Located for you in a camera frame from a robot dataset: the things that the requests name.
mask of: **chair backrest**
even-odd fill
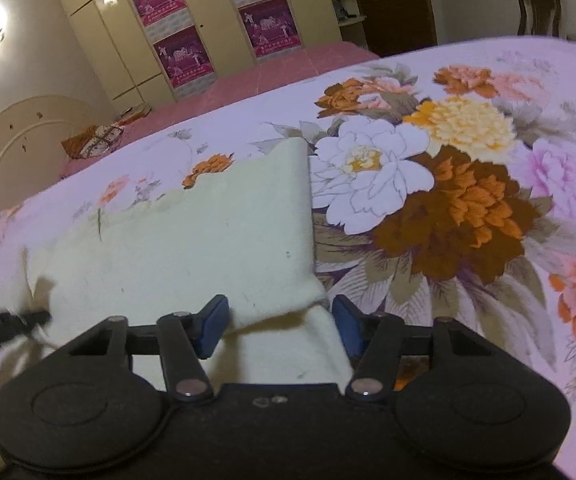
[[[528,6],[532,14],[532,25],[528,27]],[[521,23],[519,36],[559,37],[561,25],[561,0],[519,0]]]

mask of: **pillow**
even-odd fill
[[[90,158],[109,152],[124,131],[118,126],[99,126],[94,136],[83,146],[78,158]]]
[[[83,147],[95,136],[97,126],[88,126],[79,135],[62,140],[63,150],[70,158],[80,158]]]

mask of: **purple flower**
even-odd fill
[[[519,144],[508,170],[532,196],[553,198],[553,216],[576,223],[576,155],[539,139],[532,151]]]

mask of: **shelf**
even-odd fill
[[[344,22],[339,22],[339,27],[348,27],[349,25],[354,25],[355,23],[360,23],[365,20],[365,16],[357,16],[356,18],[350,18]]]

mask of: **headboard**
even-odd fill
[[[45,95],[15,103],[0,113],[0,211],[59,180],[68,160],[61,142],[104,116],[66,96]]]

